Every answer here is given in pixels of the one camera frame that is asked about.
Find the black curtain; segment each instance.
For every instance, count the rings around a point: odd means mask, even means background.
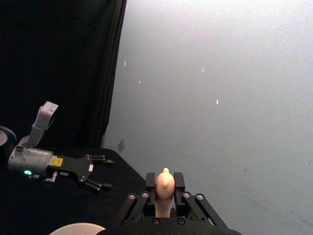
[[[126,0],[0,3],[0,125],[29,135],[59,105],[39,147],[100,147]]]

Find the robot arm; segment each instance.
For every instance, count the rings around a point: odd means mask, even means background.
[[[97,235],[241,235],[226,226],[203,194],[192,195],[185,191],[182,173],[175,172],[174,179],[175,216],[169,218],[155,216],[155,174],[147,173],[146,191],[140,195],[130,193],[117,214],[114,227],[103,230]]]
[[[29,178],[43,178],[44,182],[54,183],[58,175],[74,176],[77,177],[78,182],[96,191],[101,188],[111,188],[111,184],[90,179],[94,164],[114,164],[114,161],[106,159],[105,156],[86,154],[81,158],[72,158],[34,148],[42,139],[45,130],[52,124],[57,109],[58,105],[49,101],[40,107],[30,135],[22,138],[11,152],[7,164],[8,170],[23,172]]]

